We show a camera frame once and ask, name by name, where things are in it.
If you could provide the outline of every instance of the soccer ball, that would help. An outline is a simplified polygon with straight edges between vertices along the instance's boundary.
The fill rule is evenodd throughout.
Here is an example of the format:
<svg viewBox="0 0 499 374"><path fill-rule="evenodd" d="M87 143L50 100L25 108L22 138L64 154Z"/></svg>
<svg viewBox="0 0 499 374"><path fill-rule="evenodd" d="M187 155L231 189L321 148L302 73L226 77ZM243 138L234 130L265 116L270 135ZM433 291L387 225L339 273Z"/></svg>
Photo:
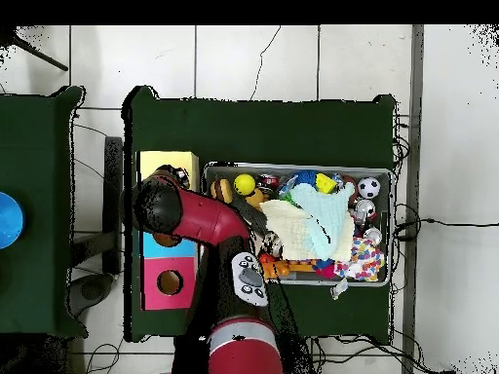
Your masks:
<svg viewBox="0 0 499 374"><path fill-rule="evenodd" d="M376 178L364 178L359 181L359 195L367 200L372 200L379 194L381 185Z"/></svg>

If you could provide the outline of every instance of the yellow ball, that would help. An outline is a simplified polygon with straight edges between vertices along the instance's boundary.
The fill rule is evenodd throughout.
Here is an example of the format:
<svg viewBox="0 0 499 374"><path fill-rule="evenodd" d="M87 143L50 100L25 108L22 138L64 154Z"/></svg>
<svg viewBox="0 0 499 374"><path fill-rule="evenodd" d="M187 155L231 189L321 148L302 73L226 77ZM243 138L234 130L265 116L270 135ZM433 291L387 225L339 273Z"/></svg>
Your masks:
<svg viewBox="0 0 499 374"><path fill-rule="evenodd" d="M253 177L247 173L239 175L234 180L234 189L239 195L243 195L244 197L254 191L255 185Z"/></svg>

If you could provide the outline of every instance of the white cloth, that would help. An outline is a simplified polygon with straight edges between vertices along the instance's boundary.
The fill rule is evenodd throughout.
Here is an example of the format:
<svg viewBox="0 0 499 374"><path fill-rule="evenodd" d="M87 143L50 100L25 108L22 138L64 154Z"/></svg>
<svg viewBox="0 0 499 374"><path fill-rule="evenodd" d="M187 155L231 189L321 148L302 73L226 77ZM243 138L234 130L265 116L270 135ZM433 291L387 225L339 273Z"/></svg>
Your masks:
<svg viewBox="0 0 499 374"><path fill-rule="evenodd" d="M283 259L319 259L317 253L306 243L309 238L307 222L314 219L309 213L288 201L272 200L260 206L267 217L267 229L276 233L283 244ZM348 262L352 254L353 237L354 220L346 212L336 250L330 258Z"/></svg>

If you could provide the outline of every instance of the round hole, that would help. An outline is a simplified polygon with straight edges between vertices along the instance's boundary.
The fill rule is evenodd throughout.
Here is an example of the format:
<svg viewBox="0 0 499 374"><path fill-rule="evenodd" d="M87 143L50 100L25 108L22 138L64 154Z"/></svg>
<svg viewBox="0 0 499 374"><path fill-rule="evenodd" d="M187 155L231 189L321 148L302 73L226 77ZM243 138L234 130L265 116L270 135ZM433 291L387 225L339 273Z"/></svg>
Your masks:
<svg viewBox="0 0 499 374"><path fill-rule="evenodd" d="M171 248L172 246L179 245L180 242L182 241L181 237L175 237L173 235L167 235L167 234L156 233L153 234L152 237L154 238L154 241L156 243L166 248Z"/></svg>
<svg viewBox="0 0 499 374"><path fill-rule="evenodd" d="M183 287L182 276L177 271L164 271L158 276L158 289L166 295L176 295Z"/></svg>

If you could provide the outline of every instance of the table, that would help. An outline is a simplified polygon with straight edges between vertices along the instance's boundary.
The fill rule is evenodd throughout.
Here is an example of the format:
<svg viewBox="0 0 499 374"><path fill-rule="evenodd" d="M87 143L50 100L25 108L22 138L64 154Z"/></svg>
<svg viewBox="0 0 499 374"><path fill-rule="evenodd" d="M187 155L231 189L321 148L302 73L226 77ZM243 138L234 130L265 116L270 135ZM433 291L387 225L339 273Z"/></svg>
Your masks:
<svg viewBox="0 0 499 374"><path fill-rule="evenodd" d="M395 100L373 102L216 101L159 99L150 87L135 87L122 111L125 121L125 186L135 184L137 151L191 151L200 170L209 161L351 168L393 168ZM177 336L185 310L142 311L139 307L138 236L127 223L125 338ZM269 285L270 299L279 294ZM390 285L355 287L337 301L326 286L285 285L299 333L368 334L389 341Z"/></svg>
<svg viewBox="0 0 499 374"><path fill-rule="evenodd" d="M25 228L0 250L0 332L85 336L66 309L70 264L71 115L81 88L52 96L0 95L0 191Z"/></svg>

